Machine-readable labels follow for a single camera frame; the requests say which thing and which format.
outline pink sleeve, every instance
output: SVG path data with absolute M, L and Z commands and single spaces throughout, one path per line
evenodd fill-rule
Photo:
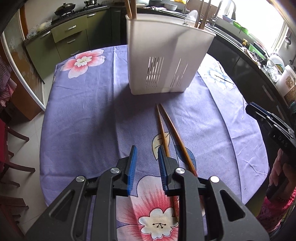
M 295 195 L 296 189 L 289 200 L 276 198 L 270 202 L 267 197 L 265 197 L 257 219 L 267 232 L 270 233 L 279 226 L 281 219 L 294 201 Z

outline yellow object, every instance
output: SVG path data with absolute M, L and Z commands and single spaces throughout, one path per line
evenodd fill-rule
M 174 0 L 174 2 L 179 2 L 179 3 L 186 4 L 186 1 L 184 1 L 184 0 Z
M 248 43 L 248 40 L 243 39 L 242 45 L 246 47 L 247 43 Z

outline dish rack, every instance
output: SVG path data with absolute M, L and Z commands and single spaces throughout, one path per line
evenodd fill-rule
M 169 16 L 138 14 L 137 19 L 126 19 L 131 93 L 185 91 L 216 35 Z

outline person's hand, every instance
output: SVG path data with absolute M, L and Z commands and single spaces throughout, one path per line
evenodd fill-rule
M 270 176 L 269 176 L 269 186 L 272 184 L 275 184 L 275 186 L 279 183 L 279 175 L 281 171 L 283 170 L 285 176 L 288 178 L 289 183 L 285 187 L 285 189 L 282 191 L 282 193 L 279 194 L 279 198 L 288 200 L 295 187 L 296 187 L 296 171 L 294 168 L 292 168 L 289 164 L 285 163 L 283 167 L 281 166 L 281 158 L 283 155 L 283 151 L 281 149 L 278 150 L 278 155 L 274 161 L 274 165 L 272 167 Z

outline window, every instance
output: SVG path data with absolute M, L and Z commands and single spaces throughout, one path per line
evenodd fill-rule
M 284 20 L 278 11 L 267 2 L 267 0 L 233 0 L 236 5 L 236 21 L 247 28 L 252 36 L 258 39 L 264 47 L 272 52 L 281 41 L 278 36 L 283 31 Z M 212 0 L 211 4 L 218 6 L 220 0 Z M 228 1 L 223 1 L 218 16 L 224 14 L 225 8 L 229 6 Z M 228 16 L 231 17 L 234 5 L 230 4 Z

